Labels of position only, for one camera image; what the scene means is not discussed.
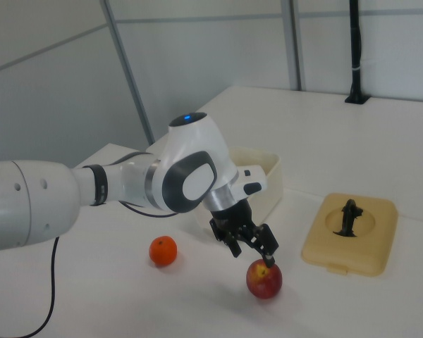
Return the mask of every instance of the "red apple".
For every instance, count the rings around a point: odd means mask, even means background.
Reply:
[[[276,264],[268,268],[263,259],[259,259],[247,269],[246,285],[257,298],[272,298],[282,287],[281,269]]]

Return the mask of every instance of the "black cable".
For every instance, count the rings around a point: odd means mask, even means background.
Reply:
[[[177,215],[177,213],[169,213],[168,215],[152,215],[151,213],[143,213],[142,211],[139,211],[135,208],[132,208],[131,206],[138,206],[136,204],[132,204],[130,202],[125,201],[119,201],[123,206],[125,206],[127,209],[130,209],[131,211],[135,213],[139,213],[140,215],[147,216],[147,217],[153,217],[153,218],[167,218]]]
[[[36,331],[34,331],[30,334],[27,334],[25,336],[16,337],[16,338],[30,338],[30,337],[33,337],[36,334],[40,333],[42,331],[42,329],[44,329],[44,327],[47,325],[47,323],[50,320],[51,314],[54,312],[54,305],[55,305],[55,255],[56,255],[56,247],[58,246],[58,240],[59,240],[59,237],[55,238],[54,248],[51,251],[51,267],[50,267],[50,272],[51,272],[51,301],[50,301],[49,313],[47,314],[45,321],[42,323],[42,325],[39,327],[39,329],[37,329]]]

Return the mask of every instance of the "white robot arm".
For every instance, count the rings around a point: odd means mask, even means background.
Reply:
[[[240,240],[272,265],[278,244],[267,225],[254,225],[246,201],[265,188],[261,167],[235,166],[207,114],[182,115],[169,125],[160,156],[137,152],[110,165],[76,169],[44,161],[0,162],[0,250],[60,236],[81,206],[126,201],[185,213],[203,202],[216,239],[235,257]]]

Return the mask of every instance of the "black object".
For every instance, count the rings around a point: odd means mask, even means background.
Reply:
[[[245,242],[262,255],[268,268],[275,263],[273,254],[279,247],[267,224],[256,226],[252,221],[252,210],[246,199],[222,211],[212,211],[210,225],[218,241],[223,241],[233,257],[241,254],[237,241]]]
[[[362,55],[362,38],[359,27],[359,0],[350,0],[352,85],[350,96],[345,100],[348,104],[364,104],[369,95],[362,94],[360,85],[360,56]]]
[[[105,203],[108,197],[108,180],[106,179],[105,169],[101,165],[92,164],[85,165],[84,168],[89,168],[94,174],[94,183],[96,186],[96,195],[92,206],[99,206]]]
[[[341,210],[343,212],[341,230],[339,232],[334,231],[333,233],[344,237],[356,237],[352,229],[354,219],[362,215],[364,212],[363,209],[358,208],[353,199],[348,199],[348,202],[346,202],[346,205]]]
[[[246,183],[243,190],[247,195],[252,195],[262,190],[262,185],[258,182]]]

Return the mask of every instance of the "black figurine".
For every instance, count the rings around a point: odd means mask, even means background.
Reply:
[[[343,212],[341,230],[339,232],[334,231],[333,233],[344,237],[356,237],[352,229],[354,219],[361,216],[364,211],[355,205],[353,199],[348,199],[348,202],[346,202],[346,205],[341,210]]]

